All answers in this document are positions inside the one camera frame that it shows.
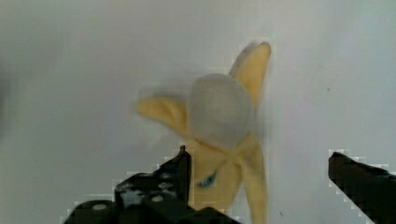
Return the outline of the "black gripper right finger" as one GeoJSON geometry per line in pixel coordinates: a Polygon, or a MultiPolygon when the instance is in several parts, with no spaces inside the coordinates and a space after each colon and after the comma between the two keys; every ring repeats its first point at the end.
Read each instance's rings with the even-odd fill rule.
{"type": "Polygon", "coordinates": [[[396,178],[385,169],[334,152],[328,177],[374,224],[395,224],[396,178]]]}

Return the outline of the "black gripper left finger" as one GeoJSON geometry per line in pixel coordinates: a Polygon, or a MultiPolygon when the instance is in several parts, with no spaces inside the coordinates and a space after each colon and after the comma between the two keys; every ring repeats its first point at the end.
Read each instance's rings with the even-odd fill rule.
{"type": "Polygon", "coordinates": [[[191,155],[177,155],[150,173],[138,173],[119,183],[114,199],[77,205],[64,224],[240,224],[220,211],[188,205],[191,155]]]}

